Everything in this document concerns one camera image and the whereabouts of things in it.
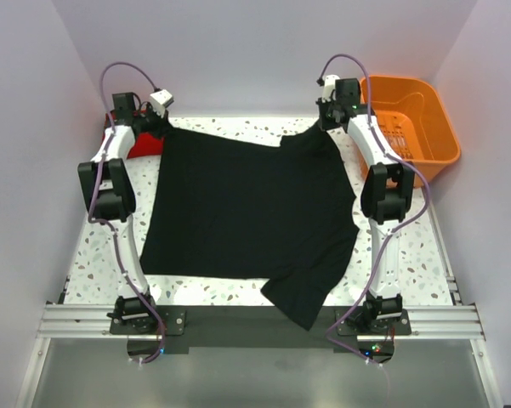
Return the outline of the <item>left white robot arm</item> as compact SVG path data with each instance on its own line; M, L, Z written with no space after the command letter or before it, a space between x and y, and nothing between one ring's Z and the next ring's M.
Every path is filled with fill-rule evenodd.
M112 96L114 110L98 152L77 167L88 221L109 229L118 267L117 299L108 317L114 334L149 334L159 328L156 304L142 271L133 234L136 198L125 161L137 138L148 133L158 139L167 123L173 96L155 88L140 106L133 93Z

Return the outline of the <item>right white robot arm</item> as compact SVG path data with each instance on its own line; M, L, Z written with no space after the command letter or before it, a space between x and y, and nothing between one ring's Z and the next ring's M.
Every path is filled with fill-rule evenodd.
M328 75L317 83L322 86L316 101L321 129L342 128L355 142L367 167L361 211L370 226L372 271L366 293L345 320L353 331L367 334L390 327L403 313L397 228L410 211L415 176L397 160L372 107L361 102L358 80Z

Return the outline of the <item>black t-shirt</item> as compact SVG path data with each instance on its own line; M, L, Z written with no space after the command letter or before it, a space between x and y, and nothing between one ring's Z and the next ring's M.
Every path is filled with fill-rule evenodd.
M141 267L262 278L263 296L309 330L354 251L354 202L339 149L316 125L276 147L172 127Z

